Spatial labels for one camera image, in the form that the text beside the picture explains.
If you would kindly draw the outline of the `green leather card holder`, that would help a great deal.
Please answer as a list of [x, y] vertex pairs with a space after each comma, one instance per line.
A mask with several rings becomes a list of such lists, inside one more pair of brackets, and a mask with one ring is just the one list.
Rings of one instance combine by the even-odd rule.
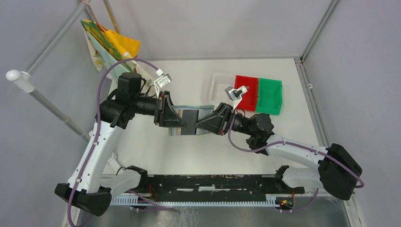
[[200, 136], [209, 134], [208, 131], [198, 129], [195, 124], [214, 110], [214, 105], [189, 106], [174, 105], [173, 110], [184, 120], [186, 126], [183, 128], [169, 128], [169, 136]]

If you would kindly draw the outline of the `black credit card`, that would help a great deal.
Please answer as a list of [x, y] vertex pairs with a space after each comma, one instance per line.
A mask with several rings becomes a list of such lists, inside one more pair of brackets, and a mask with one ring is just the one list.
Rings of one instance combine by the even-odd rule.
[[182, 135], [195, 135], [197, 128], [195, 124], [198, 120], [199, 110], [184, 110], [183, 119], [186, 123], [186, 127]]

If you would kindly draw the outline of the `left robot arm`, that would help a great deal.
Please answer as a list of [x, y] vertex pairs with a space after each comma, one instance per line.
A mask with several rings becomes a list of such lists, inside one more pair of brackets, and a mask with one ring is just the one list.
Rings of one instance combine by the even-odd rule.
[[148, 188], [147, 171], [139, 167], [130, 166], [119, 175], [102, 177], [120, 136], [136, 114], [153, 116], [159, 127], [186, 126], [172, 108], [169, 91], [161, 92], [159, 98], [144, 96], [140, 92], [142, 81], [138, 73], [123, 73], [118, 78], [115, 98], [100, 104], [93, 135], [76, 171], [66, 183], [59, 183], [55, 188], [55, 194], [69, 206], [99, 217], [121, 194], [131, 189], [141, 193]]

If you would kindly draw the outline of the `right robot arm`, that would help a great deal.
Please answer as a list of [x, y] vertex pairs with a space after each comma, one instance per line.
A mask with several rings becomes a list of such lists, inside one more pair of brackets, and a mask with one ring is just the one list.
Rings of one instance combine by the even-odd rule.
[[301, 164], [302, 167], [281, 166], [276, 171], [273, 187], [279, 193], [297, 187], [323, 188], [330, 195], [348, 201], [355, 189], [365, 186], [361, 166], [342, 145], [313, 146], [287, 139], [273, 132], [269, 114], [246, 117], [221, 103], [212, 113], [197, 120], [195, 127], [228, 135], [237, 150]]

